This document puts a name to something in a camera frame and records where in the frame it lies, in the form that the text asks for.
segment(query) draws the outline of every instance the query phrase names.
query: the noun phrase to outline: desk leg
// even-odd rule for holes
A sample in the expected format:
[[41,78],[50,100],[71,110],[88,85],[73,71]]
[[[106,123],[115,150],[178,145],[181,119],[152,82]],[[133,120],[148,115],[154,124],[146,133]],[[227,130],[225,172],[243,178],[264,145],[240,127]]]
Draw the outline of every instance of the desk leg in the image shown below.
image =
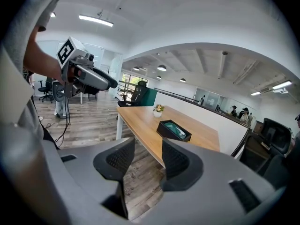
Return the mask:
[[123,130],[123,119],[120,114],[118,114],[118,122],[117,122],[117,140],[122,138],[122,130]]

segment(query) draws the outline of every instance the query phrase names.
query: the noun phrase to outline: desk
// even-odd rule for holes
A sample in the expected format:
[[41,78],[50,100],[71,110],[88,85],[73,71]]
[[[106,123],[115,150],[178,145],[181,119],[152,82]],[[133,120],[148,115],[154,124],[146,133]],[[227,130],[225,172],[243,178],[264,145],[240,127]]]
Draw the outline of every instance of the desk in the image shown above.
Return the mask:
[[156,132],[160,121],[173,120],[192,134],[190,143],[206,149],[220,151],[218,132],[181,112],[165,106],[163,115],[155,118],[153,106],[118,107],[117,139],[122,136],[123,121],[148,152],[163,166],[162,140]]

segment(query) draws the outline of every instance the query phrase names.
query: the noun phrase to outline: black slot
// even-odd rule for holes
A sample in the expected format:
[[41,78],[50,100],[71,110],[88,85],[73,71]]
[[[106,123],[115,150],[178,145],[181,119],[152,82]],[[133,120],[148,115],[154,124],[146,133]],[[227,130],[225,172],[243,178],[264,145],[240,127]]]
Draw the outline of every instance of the black slot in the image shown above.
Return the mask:
[[238,197],[245,212],[250,212],[252,209],[256,208],[260,204],[260,201],[252,193],[250,188],[245,184],[243,180],[231,181],[229,182],[229,185]]
[[75,157],[74,155],[66,155],[61,157],[62,162],[67,162],[67,161],[71,161],[73,159],[76,159],[77,157]]

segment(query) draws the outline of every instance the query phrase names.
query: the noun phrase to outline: black office chair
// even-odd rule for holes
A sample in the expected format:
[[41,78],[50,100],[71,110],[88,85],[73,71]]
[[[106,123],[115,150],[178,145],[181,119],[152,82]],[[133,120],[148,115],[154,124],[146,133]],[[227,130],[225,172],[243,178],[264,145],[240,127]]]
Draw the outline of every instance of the black office chair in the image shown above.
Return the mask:
[[50,98],[50,102],[52,103],[52,101],[54,100],[54,97],[52,94],[50,94],[50,92],[52,92],[52,81],[53,79],[48,77],[46,80],[46,84],[45,87],[43,87],[42,84],[42,80],[39,80],[39,82],[41,83],[41,87],[38,89],[40,92],[43,92],[45,95],[40,97],[39,100],[42,99],[42,103],[44,102],[45,98]]
[[146,84],[146,81],[139,81],[135,87],[135,91],[131,96],[131,101],[126,101],[127,95],[121,95],[123,96],[123,101],[119,101],[118,105],[120,107],[141,106],[142,98],[146,95],[146,93],[149,90],[146,87]]

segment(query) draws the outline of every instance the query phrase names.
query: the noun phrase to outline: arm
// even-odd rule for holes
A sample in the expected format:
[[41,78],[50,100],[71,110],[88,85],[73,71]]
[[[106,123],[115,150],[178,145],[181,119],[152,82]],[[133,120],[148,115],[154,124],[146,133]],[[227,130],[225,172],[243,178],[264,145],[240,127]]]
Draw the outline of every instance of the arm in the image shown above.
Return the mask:
[[28,40],[24,56],[24,67],[33,73],[55,78],[63,84],[64,82],[60,76],[60,64],[55,58],[47,55],[39,48],[35,41],[37,32],[38,27],[36,26]]

